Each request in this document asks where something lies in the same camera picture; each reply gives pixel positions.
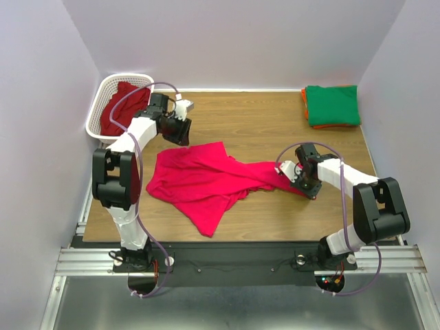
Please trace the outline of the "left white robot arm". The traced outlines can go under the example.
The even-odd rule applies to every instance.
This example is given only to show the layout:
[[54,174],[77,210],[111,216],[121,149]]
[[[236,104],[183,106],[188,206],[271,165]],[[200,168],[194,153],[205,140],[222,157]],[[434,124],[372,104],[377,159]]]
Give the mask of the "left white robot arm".
[[189,144],[193,102],[153,93],[149,105],[138,111],[123,134],[92,157],[92,195],[111,215],[120,235],[120,250],[110,252],[117,272],[146,272],[154,265],[149,234],[140,225],[142,150],[157,135],[178,146]]

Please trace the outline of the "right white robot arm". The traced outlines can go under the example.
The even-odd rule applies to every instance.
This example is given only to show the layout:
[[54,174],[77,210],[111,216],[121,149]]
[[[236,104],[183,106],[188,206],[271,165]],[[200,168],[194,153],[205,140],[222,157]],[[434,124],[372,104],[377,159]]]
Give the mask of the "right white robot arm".
[[278,167],[291,187],[315,199],[322,184],[341,192],[343,228],[319,241],[316,260],[332,268],[344,257],[366,245],[405,234],[410,230],[406,204],[396,179],[367,175],[348,166],[337,155],[321,155],[312,143],[295,150],[296,163]]

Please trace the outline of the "bright pink t shirt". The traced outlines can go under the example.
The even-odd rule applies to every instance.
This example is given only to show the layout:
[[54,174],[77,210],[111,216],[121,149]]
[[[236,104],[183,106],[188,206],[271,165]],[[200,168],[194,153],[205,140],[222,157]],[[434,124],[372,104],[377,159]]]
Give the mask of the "bright pink t shirt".
[[160,152],[146,185],[150,196],[172,204],[210,238],[238,200],[250,192],[275,189],[305,195],[276,173],[274,162],[239,162],[226,153],[223,142]]

